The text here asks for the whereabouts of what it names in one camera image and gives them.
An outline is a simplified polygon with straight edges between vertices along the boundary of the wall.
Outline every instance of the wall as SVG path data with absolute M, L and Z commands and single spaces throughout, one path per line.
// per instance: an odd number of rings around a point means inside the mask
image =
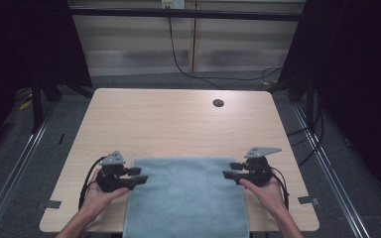
M 70 0 L 70 6 L 161 8 L 161 1 Z M 301 13 L 304 1 L 187 1 L 186 9 Z M 178 71 L 165 18 L 74 16 L 91 76 Z M 185 71 L 281 66 L 295 22 L 172 19 Z

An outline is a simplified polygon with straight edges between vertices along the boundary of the black curtain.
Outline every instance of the black curtain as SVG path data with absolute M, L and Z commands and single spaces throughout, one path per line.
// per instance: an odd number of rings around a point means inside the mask
M 381 0 L 347 1 L 315 84 L 326 108 L 381 181 Z
M 68 4 L 0 1 L 0 125 L 14 105 L 15 92 L 30 87 L 33 75 L 45 92 L 56 84 L 92 86 L 72 16 L 20 11 L 35 6 Z

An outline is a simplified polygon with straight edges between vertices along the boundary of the small round object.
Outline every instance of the small round object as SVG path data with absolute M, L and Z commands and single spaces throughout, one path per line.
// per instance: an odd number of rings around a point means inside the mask
M 212 101 L 212 104 L 214 104 L 216 107 L 222 107 L 224 106 L 224 101 L 221 99 L 215 99 Z

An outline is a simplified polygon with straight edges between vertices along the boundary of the fingers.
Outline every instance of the fingers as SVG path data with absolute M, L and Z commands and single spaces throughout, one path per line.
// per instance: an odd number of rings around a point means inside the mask
M 253 184 L 250 180 L 242 178 L 240 181 L 240 184 L 244 186 L 244 188 L 249 189 L 251 191 L 254 191 L 257 187 L 255 184 Z
M 110 192 L 110 195 L 112 196 L 112 199 L 121 197 L 122 195 L 128 193 L 129 189 L 127 187 L 121 187 L 119 189 L 116 189 L 112 192 Z

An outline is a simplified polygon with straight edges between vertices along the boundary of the wooden table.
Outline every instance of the wooden table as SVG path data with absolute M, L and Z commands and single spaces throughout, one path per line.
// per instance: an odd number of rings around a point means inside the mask
M 214 106 L 215 99 L 224 105 Z M 317 230 L 313 206 L 299 204 L 298 197 L 308 192 L 270 93 L 98 89 L 51 198 L 61 201 L 61 207 L 46 209 L 40 227 L 45 232 L 58 232 L 67 224 L 77 211 L 79 192 L 89 168 L 115 150 L 120 150 L 130 167 L 139 158 L 232 157 L 244 162 L 243 155 L 253 146 L 283 149 L 267 156 L 268 162 L 286 178 L 290 212 L 300 229 Z M 250 230 L 278 230 L 256 197 L 243 190 Z M 114 200 L 87 230 L 121 232 L 126 202 L 127 196 Z

